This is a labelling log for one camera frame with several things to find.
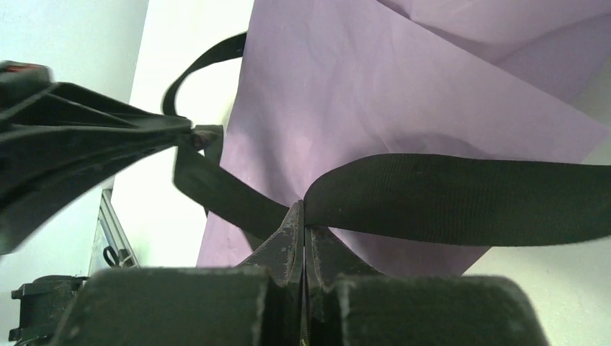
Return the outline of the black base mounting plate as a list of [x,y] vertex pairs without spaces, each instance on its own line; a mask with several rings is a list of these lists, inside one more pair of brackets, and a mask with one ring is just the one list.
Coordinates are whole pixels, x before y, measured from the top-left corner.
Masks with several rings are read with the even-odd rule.
[[46,275],[11,292],[19,301],[19,326],[9,331],[15,345],[49,345],[73,297],[87,276]]

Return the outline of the aluminium frame rail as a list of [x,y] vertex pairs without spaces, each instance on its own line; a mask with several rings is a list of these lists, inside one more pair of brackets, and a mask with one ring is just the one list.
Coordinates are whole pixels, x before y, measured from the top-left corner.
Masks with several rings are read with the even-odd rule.
[[102,191],[88,275],[108,268],[140,267],[135,252],[111,204],[112,190]]

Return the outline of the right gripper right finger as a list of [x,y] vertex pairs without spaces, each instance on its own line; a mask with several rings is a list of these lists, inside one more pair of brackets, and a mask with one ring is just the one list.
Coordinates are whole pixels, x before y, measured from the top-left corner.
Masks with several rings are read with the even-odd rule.
[[548,343],[528,297],[508,278],[392,278],[328,229],[304,236],[311,345]]

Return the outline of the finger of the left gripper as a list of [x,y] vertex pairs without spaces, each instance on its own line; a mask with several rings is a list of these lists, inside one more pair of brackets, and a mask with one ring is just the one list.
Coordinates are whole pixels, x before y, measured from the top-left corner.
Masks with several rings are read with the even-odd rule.
[[1,63],[1,253],[13,252],[64,206],[191,130],[54,81],[48,67]]

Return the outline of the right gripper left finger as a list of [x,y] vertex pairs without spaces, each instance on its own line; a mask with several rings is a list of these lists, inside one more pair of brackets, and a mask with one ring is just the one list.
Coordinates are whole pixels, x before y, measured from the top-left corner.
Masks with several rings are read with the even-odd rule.
[[54,345],[299,345],[303,203],[236,267],[141,267],[92,276]]

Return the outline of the pink wrapping paper sheet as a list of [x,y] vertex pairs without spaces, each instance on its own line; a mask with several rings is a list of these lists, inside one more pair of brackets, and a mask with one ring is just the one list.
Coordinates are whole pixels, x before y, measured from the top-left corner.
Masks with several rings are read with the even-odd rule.
[[298,200],[387,275],[491,247],[610,236],[610,129],[570,101],[610,57],[608,1],[256,1],[201,267],[233,267]]

